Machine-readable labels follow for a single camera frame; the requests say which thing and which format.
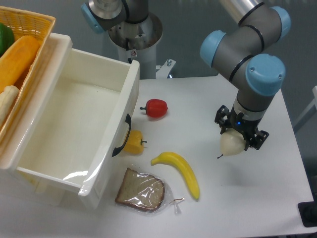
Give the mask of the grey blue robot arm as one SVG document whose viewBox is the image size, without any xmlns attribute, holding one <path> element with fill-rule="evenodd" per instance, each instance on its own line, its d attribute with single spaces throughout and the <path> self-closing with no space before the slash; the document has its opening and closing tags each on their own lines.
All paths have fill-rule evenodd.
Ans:
<svg viewBox="0 0 317 238">
<path fill-rule="evenodd" d="M 260 149 L 268 137 L 262 120 L 285 78 L 283 62 L 264 50 L 290 30 L 288 12 L 267 7 L 260 0 L 223 0 L 221 5 L 238 24 L 232 34 L 211 32 L 200 47 L 200 57 L 238 89 L 232 109 L 219 108 L 215 122 L 221 133 L 240 133 L 244 149 Z M 140 78 L 157 77 L 156 46 L 162 23 L 149 11 L 146 0 L 89 0 L 82 13 L 96 33 L 108 32 L 121 61 L 140 64 Z"/>
</svg>

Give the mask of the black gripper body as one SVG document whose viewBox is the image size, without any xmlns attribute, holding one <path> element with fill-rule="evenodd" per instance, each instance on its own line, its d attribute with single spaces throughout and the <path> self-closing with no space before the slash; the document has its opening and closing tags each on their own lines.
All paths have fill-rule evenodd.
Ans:
<svg viewBox="0 0 317 238">
<path fill-rule="evenodd" d="M 258 120 L 248 120 L 243 119 L 243 113 L 236 113 L 232 108 L 228 120 L 230 122 L 230 128 L 238 131 L 242 135 L 245 136 L 254 136 L 258 129 L 258 124 L 260 123 L 260 119 Z"/>
</svg>

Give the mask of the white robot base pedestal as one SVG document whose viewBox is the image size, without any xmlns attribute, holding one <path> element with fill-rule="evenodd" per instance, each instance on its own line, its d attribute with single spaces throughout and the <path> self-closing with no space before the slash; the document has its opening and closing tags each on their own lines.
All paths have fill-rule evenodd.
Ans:
<svg viewBox="0 0 317 238">
<path fill-rule="evenodd" d="M 171 78 L 171 71 L 176 61 L 167 59 L 157 65 L 157 44 L 163 34 L 162 23 L 152 13 L 140 23 L 126 21 L 108 30 L 109 38 L 117 47 L 120 61 L 140 64 L 140 79 Z"/>
</svg>

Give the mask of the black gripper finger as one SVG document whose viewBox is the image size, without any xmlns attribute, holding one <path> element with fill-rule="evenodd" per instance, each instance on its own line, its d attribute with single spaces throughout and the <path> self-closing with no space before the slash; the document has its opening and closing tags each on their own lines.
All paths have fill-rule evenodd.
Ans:
<svg viewBox="0 0 317 238">
<path fill-rule="evenodd" d="M 249 148 L 259 150 L 268 137 L 269 133 L 263 130 L 256 129 L 254 132 L 244 132 L 246 141 L 244 150 L 247 151 Z"/>
<path fill-rule="evenodd" d="M 220 127 L 220 134 L 223 134 L 228 128 L 230 128 L 230 110 L 222 105 L 216 112 L 214 122 Z"/>
</svg>

